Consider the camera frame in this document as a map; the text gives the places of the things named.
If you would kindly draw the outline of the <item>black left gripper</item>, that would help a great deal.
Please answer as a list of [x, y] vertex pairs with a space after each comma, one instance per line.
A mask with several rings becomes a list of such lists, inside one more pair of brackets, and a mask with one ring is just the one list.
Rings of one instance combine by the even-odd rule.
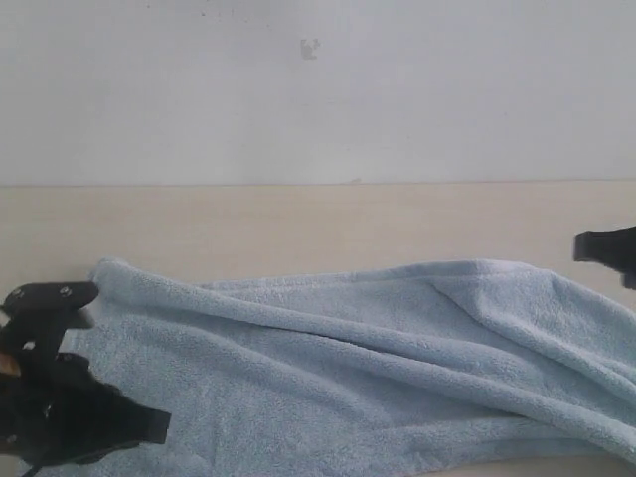
[[1, 353], [1, 454], [32, 470], [89, 465], [139, 444], [164, 444], [172, 414], [129, 404], [87, 358], [33, 350]]

